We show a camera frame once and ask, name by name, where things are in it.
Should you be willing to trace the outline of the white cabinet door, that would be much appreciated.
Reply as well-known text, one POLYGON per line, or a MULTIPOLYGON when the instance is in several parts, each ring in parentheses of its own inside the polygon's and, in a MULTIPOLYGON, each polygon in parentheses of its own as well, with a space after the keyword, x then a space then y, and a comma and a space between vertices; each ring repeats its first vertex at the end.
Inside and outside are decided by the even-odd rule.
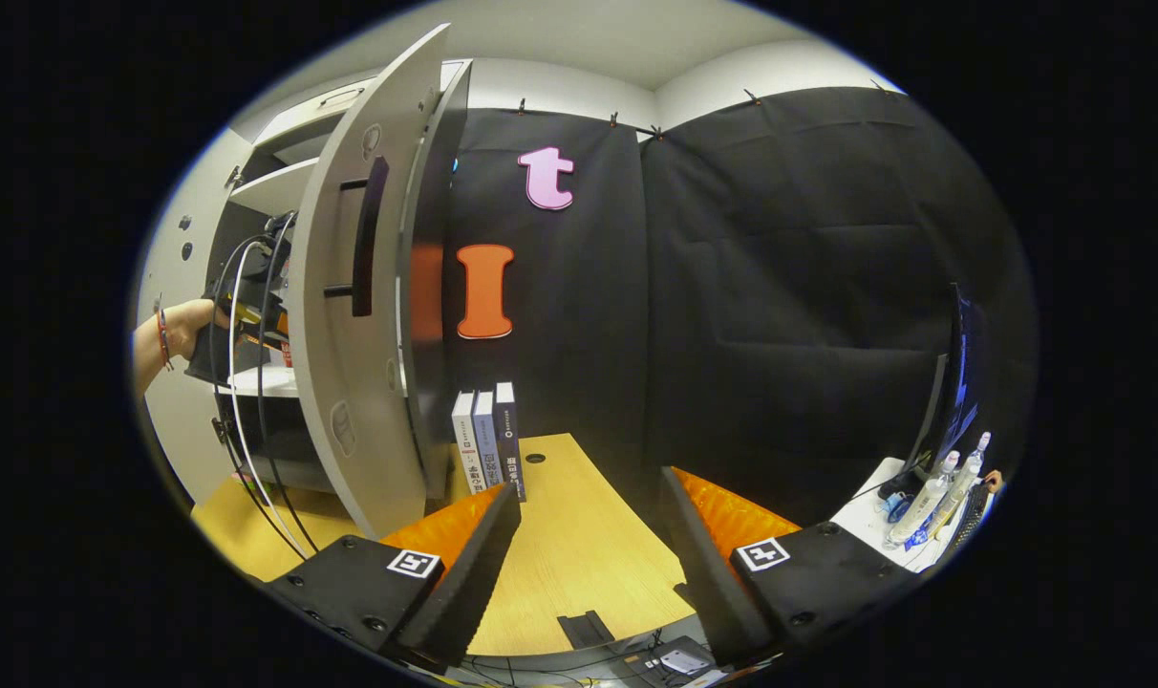
MULTIPOLYGON (((243 168, 251 142, 222 127, 182 175, 155 217, 138 259, 135 314, 146 321, 154 305, 164 308, 203 297, 212 265, 218 224, 230 196, 230 174, 243 168)), ((186 374, 186 358, 174 357, 145 393, 160 448, 191 502, 203 502, 229 478, 228 453, 217 440, 215 393, 186 374)))
POLYGON ((373 541, 415 524, 426 483, 401 388, 401 224, 423 136, 439 103, 449 25, 437 25, 375 78, 329 136, 305 186, 290 254, 290 344, 305 422, 335 493, 373 541), (351 297, 327 299, 352 279, 362 191, 378 156, 390 164, 379 208, 373 313, 352 317, 351 297))

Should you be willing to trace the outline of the white cabinet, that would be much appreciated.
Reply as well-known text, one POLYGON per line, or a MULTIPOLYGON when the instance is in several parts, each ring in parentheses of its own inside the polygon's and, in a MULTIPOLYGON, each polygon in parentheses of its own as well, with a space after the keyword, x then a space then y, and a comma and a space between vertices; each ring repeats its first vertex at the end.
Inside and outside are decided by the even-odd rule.
MULTIPOLYGON (((444 496, 449 471, 447 434, 456 388, 449 382, 444 358, 444 239, 450 169, 468 118, 469 73, 464 61, 440 66, 439 103, 422 139, 401 224, 401 388, 426 483, 426 502, 444 496)), ((270 218, 292 212, 296 227, 305 186, 318 158, 283 170, 295 185, 270 218)), ((290 258, 286 277, 288 310, 290 258)), ((230 369, 229 383, 218 387, 221 396, 239 402, 237 410, 226 413, 226 433, 250 444, 243 475, 266 486, 281 484, 337 495, 305 422, 294 367, 230 369)))

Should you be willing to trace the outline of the white book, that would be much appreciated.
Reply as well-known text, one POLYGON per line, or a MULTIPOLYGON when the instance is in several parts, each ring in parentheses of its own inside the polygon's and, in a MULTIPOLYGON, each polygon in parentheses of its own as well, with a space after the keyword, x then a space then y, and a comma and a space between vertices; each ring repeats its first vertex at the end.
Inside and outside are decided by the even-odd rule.
POLYGON ((482 453, 472 420, 472 409, 476 401, 475 391, 459 391, 450 411, 454 441, 459 447, 462 478, 471 495, 478 495, 488 489, 484 476, 482 453))

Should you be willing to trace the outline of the clear plastic bottle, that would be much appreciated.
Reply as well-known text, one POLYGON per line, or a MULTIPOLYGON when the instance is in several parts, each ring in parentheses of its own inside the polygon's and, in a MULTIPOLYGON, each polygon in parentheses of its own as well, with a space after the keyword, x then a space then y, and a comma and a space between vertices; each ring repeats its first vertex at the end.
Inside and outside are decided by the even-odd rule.
POLYGON ((914 497, 910 508, 891 527, 888 535, 884 540, 882 546, 885 549, 892 551, 893 549, 901 548, 901 546, 906 546, 915 532, 919 530, 925 520, 933 514, 935 508, 941 504, 943 496, 950 492, 959 459, 960 453, 958 451, 951 451, 947 458, 943 459, 940 470, 935 473, 924 486, 919 488, 919 492, 914 497))
POLYGON ((936 537, 937 532, 941 530, 941 527, 950 522, 950 518, 954 515, 960 504, 962 504, 965 496, 972 491, 974 481, 977 480, 981 470, 982 459, 985 456, 985 449, 988 449, 992 438, 994 434, 991 434, 991 432, 984 432, 984 434, 980 437, 976 448, 972 451, 969 458, 965 459, 963 464, 960 466, 960 469, 952 480, 950 491, 943 496, 940 505, 935 508, 933 517, 930 518, 928 524, 929 537, 936 537))

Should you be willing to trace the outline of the curved computer monitor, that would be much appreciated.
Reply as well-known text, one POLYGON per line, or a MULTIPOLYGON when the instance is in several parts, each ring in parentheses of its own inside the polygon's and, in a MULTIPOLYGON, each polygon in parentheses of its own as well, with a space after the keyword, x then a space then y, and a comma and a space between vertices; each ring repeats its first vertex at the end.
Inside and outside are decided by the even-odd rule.
POLYGON ((972 429, 989 360, 985 312, 957 281, 950 285, 950 349, 937 358, 928 413, 908 462, 911 478, 919 483, 930 478, 972 429))

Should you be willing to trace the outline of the white side table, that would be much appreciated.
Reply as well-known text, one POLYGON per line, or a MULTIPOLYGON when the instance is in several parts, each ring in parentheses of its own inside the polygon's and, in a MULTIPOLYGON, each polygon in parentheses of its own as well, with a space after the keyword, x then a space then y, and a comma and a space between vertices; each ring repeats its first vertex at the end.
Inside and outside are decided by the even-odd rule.
POLYGON ((899 488, 888 486, 891 480, 902 474, 903 466, 902 459, 884 458, 851 500, 831 517, 831 522, 882 552, 894 565, 911 573, 930 574, 957 557, 963 546, 972 543, 981 524, 990 517, 996 495, 988 488, 981 489, 979 480, 975 480, 974 486, 965 491, 962 500, 946 514, 941 526, 935 524, 935 518, 941 513, 939 505, 930 508, 928 519, 921 520, 910 540, 897 548, 886 548, 885 541, 891 530, 908 520, 902 515, 904 505, 901 498, 893 497, 899 488))

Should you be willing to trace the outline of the black desk clamp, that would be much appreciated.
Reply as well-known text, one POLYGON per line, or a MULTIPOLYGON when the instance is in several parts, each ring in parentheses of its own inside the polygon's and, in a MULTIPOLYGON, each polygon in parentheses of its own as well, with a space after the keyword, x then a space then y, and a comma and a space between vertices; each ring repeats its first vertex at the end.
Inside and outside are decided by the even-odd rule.
POLYGON ((615 636, 606 625, 604 619, 596 610, 579 615, 557 615, 557 623, 574 652, 580 650, 607 646, 614 643, 615 636))

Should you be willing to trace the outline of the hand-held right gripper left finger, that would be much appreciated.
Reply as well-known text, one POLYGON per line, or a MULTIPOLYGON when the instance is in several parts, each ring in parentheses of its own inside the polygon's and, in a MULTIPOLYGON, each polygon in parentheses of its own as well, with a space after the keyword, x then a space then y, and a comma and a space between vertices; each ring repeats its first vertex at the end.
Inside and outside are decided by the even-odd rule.
POLYGON ((381 540, 339 537, 264 591, 366 653, 440 672, 468 654, 520 525, 514 489, 491 486, 381 540))

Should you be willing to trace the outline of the grey blue book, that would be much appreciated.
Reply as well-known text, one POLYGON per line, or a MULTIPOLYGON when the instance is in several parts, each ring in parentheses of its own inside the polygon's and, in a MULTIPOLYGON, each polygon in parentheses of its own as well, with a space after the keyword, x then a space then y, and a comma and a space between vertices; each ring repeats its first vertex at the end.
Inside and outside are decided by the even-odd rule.
POLYGON ((478 391, 471 410, 471 422, 478 445, 482 473, 486 486, 504 483, 503 462, 493 419, 493 391, 478 391))

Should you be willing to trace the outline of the black box with white label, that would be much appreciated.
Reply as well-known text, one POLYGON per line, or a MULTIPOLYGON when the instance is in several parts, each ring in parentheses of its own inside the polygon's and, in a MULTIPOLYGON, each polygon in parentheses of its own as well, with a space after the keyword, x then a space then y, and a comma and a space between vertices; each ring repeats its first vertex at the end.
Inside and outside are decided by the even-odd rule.
POLYGON ((653 641, 622 661, 626 666, 626 683, 631 688, 684 688, 718 669, 718 663, 714 663, 708 647, 688 636, 666 643, 653 641))

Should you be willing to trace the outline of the black backdrop cloth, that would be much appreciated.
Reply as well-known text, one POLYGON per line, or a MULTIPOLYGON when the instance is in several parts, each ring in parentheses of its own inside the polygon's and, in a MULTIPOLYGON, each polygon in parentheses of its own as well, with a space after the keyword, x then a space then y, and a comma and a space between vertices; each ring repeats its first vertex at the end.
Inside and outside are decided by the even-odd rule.
POLYGON ((644 142, 472 109, 450 180, 453 382, 510 380, 521 436, 567 434, 650 527, 676 466, 799 526, 919 437, 950 285, 985 312, 985 470, 1012 480, 1038 387, 1019 232, 911 97, 824 87, 644 142))

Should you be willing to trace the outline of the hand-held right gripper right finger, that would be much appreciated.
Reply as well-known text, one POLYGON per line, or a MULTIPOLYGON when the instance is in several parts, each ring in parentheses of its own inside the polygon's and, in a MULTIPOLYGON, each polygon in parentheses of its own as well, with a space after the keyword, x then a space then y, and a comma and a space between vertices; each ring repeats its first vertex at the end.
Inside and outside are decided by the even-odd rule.
POLYGON ((714 661, 735 669, 823 649, 919 587, 853 530, 798 527, 679 467, 659 508, 714 661))

